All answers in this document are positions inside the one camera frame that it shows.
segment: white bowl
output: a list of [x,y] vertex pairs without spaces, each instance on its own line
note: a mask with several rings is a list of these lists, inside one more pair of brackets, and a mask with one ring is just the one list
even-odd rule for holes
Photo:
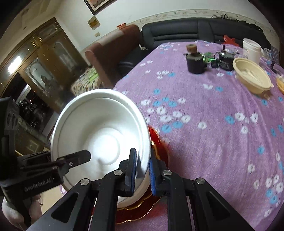
[[136,202],[149,186],[145,174],[150,159],[150,134],[133,101],[120,92],[97,89],[79,95],[64,108],[52,135],[51,158],[56,160],[83,149],[91,153],[88,163],[65,175],[63,186],[68,191],[82,178],[98,180],[118,169],[119,163],[128,159],[130,148],[137,150],[135,194],[120,197],[118,208]]

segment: black container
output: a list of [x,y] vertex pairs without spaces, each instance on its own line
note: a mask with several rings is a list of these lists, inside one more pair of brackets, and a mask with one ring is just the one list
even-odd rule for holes
[[201,74],[204,72],[207,64],[203,62],[203,56],[200,53],[185,54],[185,57],[190,73]]
[[234,54],[231,54],[226,51],[220,51],[219,54],[219,67],[226,71],[234,70],[233,61],[234,61]]

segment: cork stopper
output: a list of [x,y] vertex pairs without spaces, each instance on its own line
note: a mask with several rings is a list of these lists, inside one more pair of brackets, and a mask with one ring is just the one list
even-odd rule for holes
[[197,53],[197,46],[195,44],[186,45],[186,49],[189,53]]

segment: black leather sofa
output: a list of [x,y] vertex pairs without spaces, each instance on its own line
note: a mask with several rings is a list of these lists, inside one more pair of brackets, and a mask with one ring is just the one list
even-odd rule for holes
[[223,43],[224,35],[235,38],[241,47],[243,39],[249,38],[260,44],[262,48],[271,49],[271,44],[262,29],[245,21],[231,21],[218,18],[181,18],[145,24],[141,31],[141,50],[136,47],[118,64],[118,71],[125,76],[142,59],[156,47],[166,42],[193,42],[205,40]]

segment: glass cabinet door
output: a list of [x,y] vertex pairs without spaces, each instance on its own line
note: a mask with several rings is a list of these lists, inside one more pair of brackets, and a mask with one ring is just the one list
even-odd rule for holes
[[25,62],[19,73],[48,106],[57,113],[62,111],[68,101],[66,91],[55,78],[56,68],[45,58],[41,49]]
[[85,60],[66,38],[64,32],[49,39],[43,44],[43,48],[60,72],[58,82],[65,88],[70,88],[71,84],[85,71],[87,67]]

